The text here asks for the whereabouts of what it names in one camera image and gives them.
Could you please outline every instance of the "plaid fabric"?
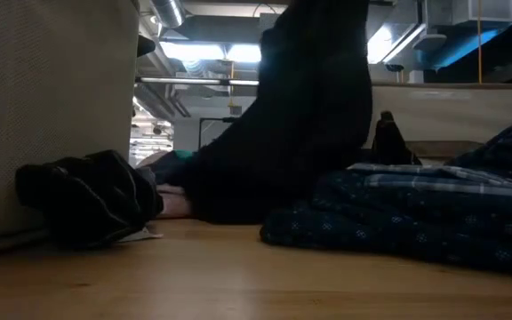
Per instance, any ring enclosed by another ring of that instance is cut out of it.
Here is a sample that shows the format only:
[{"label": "plaid fabric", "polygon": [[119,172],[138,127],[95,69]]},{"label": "plaid fabric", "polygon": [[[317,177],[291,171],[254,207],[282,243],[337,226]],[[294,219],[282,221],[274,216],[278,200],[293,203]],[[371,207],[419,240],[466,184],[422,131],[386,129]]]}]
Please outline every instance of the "plaid fabric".
[{"label": "plaid fabric", "polygon": [[512,273],[512,127],[446,166],[356,164],[325,176],[260,235]]}]

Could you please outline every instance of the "person's leg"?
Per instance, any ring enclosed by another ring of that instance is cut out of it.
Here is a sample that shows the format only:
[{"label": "person's leg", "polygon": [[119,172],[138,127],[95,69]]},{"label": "person's leg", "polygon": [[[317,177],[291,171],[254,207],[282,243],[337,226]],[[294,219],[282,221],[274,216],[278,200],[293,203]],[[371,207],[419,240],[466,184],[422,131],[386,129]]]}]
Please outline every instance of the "person's leg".
[{"label": "person's leg", "polygon": [[164,203],[163,210],[156,216],[157,220],[192,218],[191,203],[185,196],[185,190],[171,185],[157,186],[157,194]]},{"label": "person's leg", "polygon": [[197,218],[262,222],[271,208],[305,195],[318,174],[350,161],[371,119],[367,7],[300,0],[264,34],[258,98],[178,178]]}]

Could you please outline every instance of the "exposed pipe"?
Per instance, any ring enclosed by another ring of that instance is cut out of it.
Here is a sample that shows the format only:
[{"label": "exposed pipe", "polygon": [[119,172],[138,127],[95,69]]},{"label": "exposed pipe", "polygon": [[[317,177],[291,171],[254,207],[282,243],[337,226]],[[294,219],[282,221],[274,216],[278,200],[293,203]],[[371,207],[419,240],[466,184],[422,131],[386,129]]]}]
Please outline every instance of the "exposed pipe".
[{"label": "exposed pipe", "polygon": [[186,14],[180,0],[150,0],[157,21],[164,28],[177,28],[185,22]]},{"label": "exposed pipe", "polygon": [[209,78],[178,78],[169,76],[138,76],[136,83],[155,83],[155,84],[191,84],[191,85],[226,85],[226,86],[258,86],[259,82],[254,80],[238,79],[209,79]]},{"label": "exposed pipe", "polygon": [[177,100],[176,98],[173,98],[173,103],[182,110],[182,112],[185,114],[184,117],[191,117],[191,114],[188,112],[187,108],[183,106],[181,101]]},{"label": "exposed pipe", "polygon": [[142,98],[150,108],[159,109],[158,106],[161,106],[163,113],[168,115],[166,116],[166,120],[173,119],[175,116],[175,111],[164,104],[163,99],[161,99],[155,90],[149,87],[149,84],[140,84],[135,87],[134,91],[138,98]]}]

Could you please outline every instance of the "ventilation duct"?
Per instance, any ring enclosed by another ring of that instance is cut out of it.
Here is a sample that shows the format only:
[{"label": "ventilation duct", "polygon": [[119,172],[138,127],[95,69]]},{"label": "ventilation duct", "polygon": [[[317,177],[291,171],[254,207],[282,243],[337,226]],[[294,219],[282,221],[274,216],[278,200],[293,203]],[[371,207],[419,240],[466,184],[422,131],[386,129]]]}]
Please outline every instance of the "ventilation duct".
[{"label": "ventilation duct", "polygon": [[175,117],[175,111],[169,108],[157,94],[146,84],[137,84],[133,89],[134,96],[142,101],[141,104],[150,115],[157,119],[170,120]]},{"label": "ventilation duct", "polygon": [[[191,78],[209,78],[209,79],[226,79],[227,75],[215,73],[208,70],[205,66],[205,63],[202,60],[194,60],[194,61],[182,61],[183,67],[187,70],[187,73],[177,72],[176,76],[182,77],[191,77]],[[216,92],[228,92],[229,87],[225,85],[206,85],[207,88],[214,90]],[[188,90],[189,87],[186,85],[178,85],[176,86],[178,90]],[[208,92],[205,96],[213,96],[217,95],[213,92]]]},{"label": "ventilation duct", "polygon": [[506,28],[512,25],[512,0],[454,0],[453,24],[475,26],[479,19],[480,1],[482,1],[481,21],[485,28]]},{"label": "ventilation duct", "polygon": [[186,13],[180,0],[150,0],[157,20],[164,28],[177,28],[185,22]]}]

